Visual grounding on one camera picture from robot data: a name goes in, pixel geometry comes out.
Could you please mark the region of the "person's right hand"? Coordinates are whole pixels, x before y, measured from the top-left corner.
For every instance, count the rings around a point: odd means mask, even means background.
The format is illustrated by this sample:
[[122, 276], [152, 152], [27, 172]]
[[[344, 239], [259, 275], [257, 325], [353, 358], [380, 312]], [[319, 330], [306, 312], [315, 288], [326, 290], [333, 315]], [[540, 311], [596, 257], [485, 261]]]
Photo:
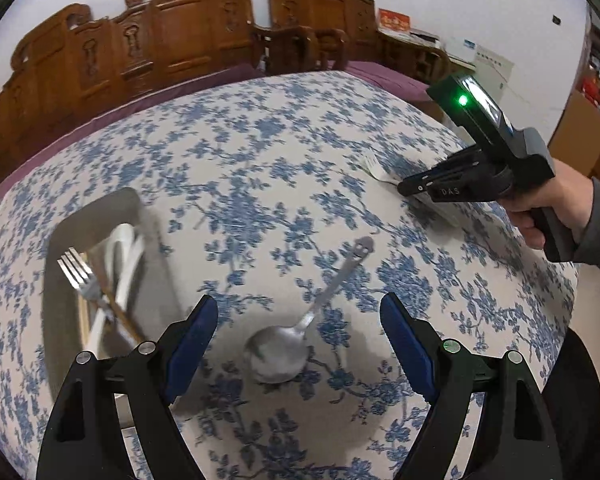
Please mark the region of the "person's right hand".
[[532, 249], [542, 249], [545, 236], [535, 226], [530, 216], [531, 209], [552, 208], [558, 220], [570, 229], [577, 243], [591, 218], [593, 181], [558, 159], [554, 160], [554, 167], [555, 177], [539, 188], [498, 201], [506, 210], [510, 222]]

